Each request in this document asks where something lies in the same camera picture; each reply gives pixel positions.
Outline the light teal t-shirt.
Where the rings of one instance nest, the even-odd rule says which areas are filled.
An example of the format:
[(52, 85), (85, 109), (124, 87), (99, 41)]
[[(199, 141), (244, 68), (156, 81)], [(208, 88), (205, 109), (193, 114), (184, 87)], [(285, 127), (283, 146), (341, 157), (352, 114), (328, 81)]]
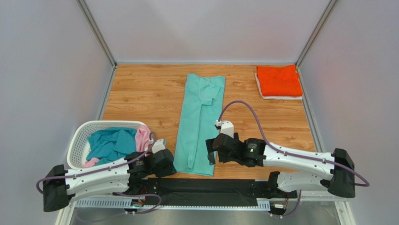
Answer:
[(206, 140), (219, 134), (214, 124), (222, 112), (224, 91), (225, 78), (221, 75), (187, 75), (174, 153), (178, 172), (213, 176)]

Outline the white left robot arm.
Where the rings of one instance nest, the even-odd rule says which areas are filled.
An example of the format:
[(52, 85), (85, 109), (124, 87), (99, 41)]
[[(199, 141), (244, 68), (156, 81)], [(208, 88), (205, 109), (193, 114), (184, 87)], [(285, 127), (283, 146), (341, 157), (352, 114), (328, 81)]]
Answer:
[(66, 170), (63, 165), (56, 165), (37, 183), (37, 188), (42, 190), (43, 210), (57, 211), (95, 195), (133, 195), (143, 199), (149, 189), (142, 179), (149, 175), (158, 178), (174, 175), (173, 161), (173, 154), (164, 149), (147, 156), (134, 152), (125, 158), (90, 168)]

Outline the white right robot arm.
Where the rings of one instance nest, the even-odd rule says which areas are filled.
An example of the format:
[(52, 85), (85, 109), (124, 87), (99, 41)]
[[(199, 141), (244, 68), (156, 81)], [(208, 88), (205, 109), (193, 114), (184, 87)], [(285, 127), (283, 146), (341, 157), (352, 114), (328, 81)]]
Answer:
[(268, 166), (293, 169), (294, 172), (271, 172), (269, 188), (282, 192), (296, 190), (326, 190), (343, 197), (355, 197), (355, 164), (349, 153), (336, 148), (332, 153), (316, 153), (279, 146), (262, 139), (245, 141), (233, 136), (219, 134), (207, 139), (208, 160), (215, 164), (215, 153), (221, 163), (236, 162), (246, 167)]

